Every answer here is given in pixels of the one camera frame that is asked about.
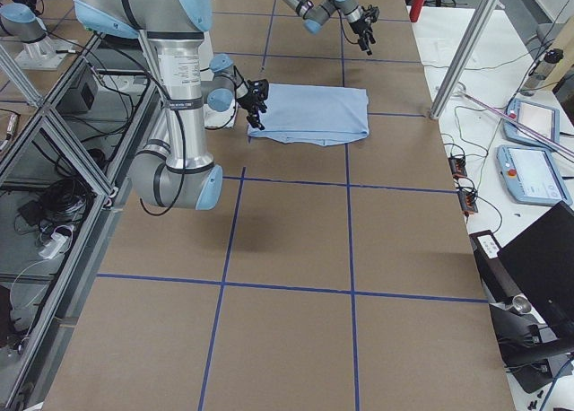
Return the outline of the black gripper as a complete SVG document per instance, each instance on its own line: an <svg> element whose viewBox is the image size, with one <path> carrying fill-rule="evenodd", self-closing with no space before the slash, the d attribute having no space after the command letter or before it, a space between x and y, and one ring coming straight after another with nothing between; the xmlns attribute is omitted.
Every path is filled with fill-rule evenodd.
<svg viewBox="0 0 574 411"><path fill-rule="evenodd" d="M368 7L358 7L359 15L351 22L353 32L358 36L358 45L361 51L368 56L372 55L371 45L375 43L372 25L377 22L379 8L370 4Z"/></svg>
<svg viewBox="0 0 574 411"><path fill-rule="evenodd" d="M241 108L248 112L248 123L254 129L264 129L259 112L266 113L269 82L266 79L244 80L237 88L237 100Z"/></svg>

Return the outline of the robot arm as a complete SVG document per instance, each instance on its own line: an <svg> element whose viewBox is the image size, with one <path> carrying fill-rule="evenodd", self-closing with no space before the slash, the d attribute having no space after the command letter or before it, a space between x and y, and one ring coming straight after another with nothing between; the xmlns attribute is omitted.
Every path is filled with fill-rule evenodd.
<svg viewBox="0 0 574 411"><path fill-rule="evenodd" d="M368 56L376 43L372 25L378 21L377 6L360 5L357 0L282 0L302 20L311 34L319 33L323 26L336 14L344 39L357 45Z"/></svg>
<svg viewBox="0 0 574 411"><path fill-rule="evenodd" d="M74 0L85 27L124 39L138 39L161 92L163 116L132 162L130 179L142 204L210 210L222 190L222 167L206 146L204 108L224 113L239 105L248 123L262 126L267 80L243 78L224 54L201 78L199 48L212 27L210 0Z"/></svg>

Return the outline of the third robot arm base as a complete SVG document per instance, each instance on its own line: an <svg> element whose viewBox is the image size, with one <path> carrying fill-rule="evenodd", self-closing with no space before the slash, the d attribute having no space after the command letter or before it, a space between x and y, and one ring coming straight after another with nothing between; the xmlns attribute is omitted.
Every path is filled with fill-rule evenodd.
<svg viewBox="0 0 574 411"><path fill-rule="evenodd" d="M55 71L75 53L64 40L49 37L39 18L43 10L43 0L10 0L1 5L1 36L21 42L23 50L15 58L20 68Z"/></svg>

